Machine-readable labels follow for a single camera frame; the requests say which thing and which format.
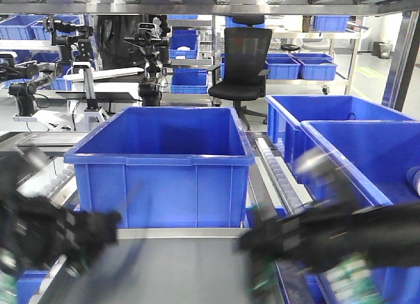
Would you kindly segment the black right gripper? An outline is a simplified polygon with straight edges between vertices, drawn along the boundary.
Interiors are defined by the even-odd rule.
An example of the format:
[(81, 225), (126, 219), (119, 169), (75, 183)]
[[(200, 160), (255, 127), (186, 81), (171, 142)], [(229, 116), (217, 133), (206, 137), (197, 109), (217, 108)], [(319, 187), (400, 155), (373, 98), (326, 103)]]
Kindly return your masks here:
[(361, 255), (370, 268), (419, 266), (419, 204), (362, 208), (344, 168), (312, 148), (297, 170), (325, 181), (331, 197), (286, 218), (263, 220), (238, 240), (238, 249), (259, 258), (296, 261), (311, 272)]

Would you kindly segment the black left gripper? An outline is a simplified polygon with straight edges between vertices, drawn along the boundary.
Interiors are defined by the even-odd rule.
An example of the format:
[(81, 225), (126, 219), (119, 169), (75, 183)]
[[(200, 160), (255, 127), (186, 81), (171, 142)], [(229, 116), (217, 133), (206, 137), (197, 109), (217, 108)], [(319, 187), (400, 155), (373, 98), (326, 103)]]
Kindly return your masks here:
[(45, 156), (36, 147), (1, 156), (1, 270), (6, 274), (50, 267), (61, 255), (73, 268), (85, 271), (117, 241), (121, 221), (117, 211), (72, 211), (44, 196), (18, 191), (20, 178), (44, 163)]

